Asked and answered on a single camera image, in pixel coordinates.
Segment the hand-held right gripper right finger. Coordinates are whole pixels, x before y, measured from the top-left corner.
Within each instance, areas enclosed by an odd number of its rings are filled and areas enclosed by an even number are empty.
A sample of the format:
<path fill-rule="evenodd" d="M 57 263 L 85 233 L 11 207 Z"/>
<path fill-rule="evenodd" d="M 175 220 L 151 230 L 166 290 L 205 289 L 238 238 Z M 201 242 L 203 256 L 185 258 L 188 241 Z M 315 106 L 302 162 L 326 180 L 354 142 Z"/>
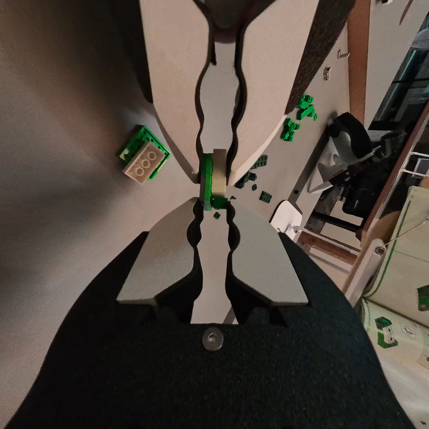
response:
<path fill-rule="evenodd" d="M 229 270 L 264 303 L 307 305 L 308 298 L 276 229 L 238 200 L 227 208 Z"/>

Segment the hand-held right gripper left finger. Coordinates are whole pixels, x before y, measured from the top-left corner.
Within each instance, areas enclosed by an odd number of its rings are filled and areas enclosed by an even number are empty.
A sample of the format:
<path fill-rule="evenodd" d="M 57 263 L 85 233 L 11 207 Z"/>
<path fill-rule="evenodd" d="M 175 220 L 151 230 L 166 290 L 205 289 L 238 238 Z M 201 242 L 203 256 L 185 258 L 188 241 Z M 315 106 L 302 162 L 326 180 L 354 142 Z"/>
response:
<path fill-rule="evenodd" d="M 160 307 L 167 289 L 191 273 L 194 247 L 188 229 L 195 220 L 192 197 L 161 218 L 149 231 L 137 258 L 116 298 L 121 304 Z"/>

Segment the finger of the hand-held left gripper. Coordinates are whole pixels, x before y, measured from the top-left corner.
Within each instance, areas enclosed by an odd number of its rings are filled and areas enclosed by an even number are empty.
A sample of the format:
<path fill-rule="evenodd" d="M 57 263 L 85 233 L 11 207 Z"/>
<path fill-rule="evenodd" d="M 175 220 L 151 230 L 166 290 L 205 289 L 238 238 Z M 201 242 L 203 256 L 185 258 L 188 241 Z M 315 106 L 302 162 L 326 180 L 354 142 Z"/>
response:
<path fill-rule="evenodd" d="M 156 117 L 180 167 L 197 184 L 204 123 L 200 89 L 212 57 L 212 18 L 201 1 L 139 3 Z"/>
<path fill-rule="evenodd" d="M 267 148 L 286 118 L 285 110 L 319 1 L 279 0 L 245 28 L 239 71 L 244 78 L 237 109 L 236 154 L 228 185 L 234 185 Z"/>

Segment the dark green lego piece pile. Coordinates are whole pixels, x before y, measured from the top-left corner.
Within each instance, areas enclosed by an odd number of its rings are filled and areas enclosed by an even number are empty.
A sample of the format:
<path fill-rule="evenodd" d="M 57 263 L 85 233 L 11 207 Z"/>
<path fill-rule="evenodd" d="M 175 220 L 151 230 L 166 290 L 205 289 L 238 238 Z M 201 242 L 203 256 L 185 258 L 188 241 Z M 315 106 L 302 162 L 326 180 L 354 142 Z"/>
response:
<path fill-rule="evenodd" d="M 255 181 L 257 179 L 257 175 L 254 172 L 254 170 L 266 167 L 268 162 L 268 155 L 263 154 L 261 155 L 256 162 L 251 166 L 251 168 L 245 173 L 244 176 L 242 176 L 236 183 L 235 187 L 238 189 L 242 189 L 245 184 L 249 181 Z"/>

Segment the green lego plate cream brick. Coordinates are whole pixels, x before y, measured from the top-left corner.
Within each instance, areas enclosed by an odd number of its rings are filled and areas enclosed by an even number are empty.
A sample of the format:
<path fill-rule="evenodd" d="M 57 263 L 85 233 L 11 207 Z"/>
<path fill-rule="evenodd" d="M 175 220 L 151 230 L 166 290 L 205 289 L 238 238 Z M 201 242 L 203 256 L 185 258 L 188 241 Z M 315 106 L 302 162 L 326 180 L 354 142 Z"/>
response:
<path fill-rule="evenodd" d="M 226 197 L 226 149 L 214 149 L 213 153 L 202 154 L 200 171 L 200 202 L 204 211 L 212 211 L 211 199 Z"/>
<path fill-rule="evenodd" d="M 119 150 L 123 173 L 139 184 L 152 181 L 171 156 L 170 151 L 144 125 L 138 125 Z"/>

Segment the bright green lego piece pile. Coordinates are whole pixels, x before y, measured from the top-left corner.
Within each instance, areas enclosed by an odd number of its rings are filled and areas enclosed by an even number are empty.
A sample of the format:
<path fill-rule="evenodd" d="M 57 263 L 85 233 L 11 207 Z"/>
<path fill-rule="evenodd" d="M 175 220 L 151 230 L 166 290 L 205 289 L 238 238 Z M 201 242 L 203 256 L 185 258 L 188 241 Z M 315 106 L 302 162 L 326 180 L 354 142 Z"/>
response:
<path fill-rule="evenodd" d="M 293 121 L 291 118 L 287 118 L 283 122 L 283 129 L 280 134 L 281 140 L 285 142 L 292 142 L 296 131 L 301 128 L 299 121 L 302 121 L 304 118 L 309 117 L 314 121 L 318 120 L 318 114 L 314 108 L 314 97 L 309 94 L 303 94 L 296 105 L 297 114 L 296 120 Z"/>

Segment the lego instruction booklet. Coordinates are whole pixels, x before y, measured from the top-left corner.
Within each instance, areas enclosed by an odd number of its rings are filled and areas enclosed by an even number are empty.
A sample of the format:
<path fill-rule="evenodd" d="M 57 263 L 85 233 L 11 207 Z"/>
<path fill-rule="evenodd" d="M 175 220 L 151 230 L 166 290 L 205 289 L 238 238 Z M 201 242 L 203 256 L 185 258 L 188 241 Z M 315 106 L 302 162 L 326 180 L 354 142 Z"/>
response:
<path fill-rule="evenodd" d="M 416 428 L 429 423 L 428 195 L 409 188 L 378 276 L 361 301 L 364 328 Z"/>

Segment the white book stand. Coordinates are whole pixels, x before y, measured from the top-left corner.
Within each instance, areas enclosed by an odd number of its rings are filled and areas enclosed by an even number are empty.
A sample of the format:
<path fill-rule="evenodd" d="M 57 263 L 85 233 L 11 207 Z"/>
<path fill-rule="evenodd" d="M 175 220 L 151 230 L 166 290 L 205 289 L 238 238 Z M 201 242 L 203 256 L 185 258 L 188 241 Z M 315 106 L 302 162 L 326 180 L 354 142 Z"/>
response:
<path fill-rule="evenodd" d="M 382 217 L 369 233 L 364 235 L 360 248 L 300 227 L 302 213 L 288 201 L 280 203 L 270 223 L 274 229 L 285 233 L 293 241 L 298 240 L 310 248 L 350 265 L 351 268 L 346 271 L 347 277 L 342 291 L 349 303 L 356 306 L 359 298 L 371 300 L 370 290 L 375 286 L 382 263 L 387 261 L 389 240 L 400 213 L 396 211 Z"/>

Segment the black and white spare device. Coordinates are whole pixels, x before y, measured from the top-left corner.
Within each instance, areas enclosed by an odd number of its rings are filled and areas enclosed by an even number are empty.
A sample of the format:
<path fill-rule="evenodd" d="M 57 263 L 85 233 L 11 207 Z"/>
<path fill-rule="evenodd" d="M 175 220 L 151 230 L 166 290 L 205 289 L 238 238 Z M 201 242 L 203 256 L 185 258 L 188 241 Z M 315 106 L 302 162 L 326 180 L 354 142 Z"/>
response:
<path fill-rule="evenodd" d="M 373 141 L 363 124 L 345 112 L 328 126 L 328 136 L 334 153 L 328 164 L 318 163 L 322 184 L 311 191 L 339 189 L 343 212 L 366 219 L 403 148 L 406 133 L 393 130 Z"/>

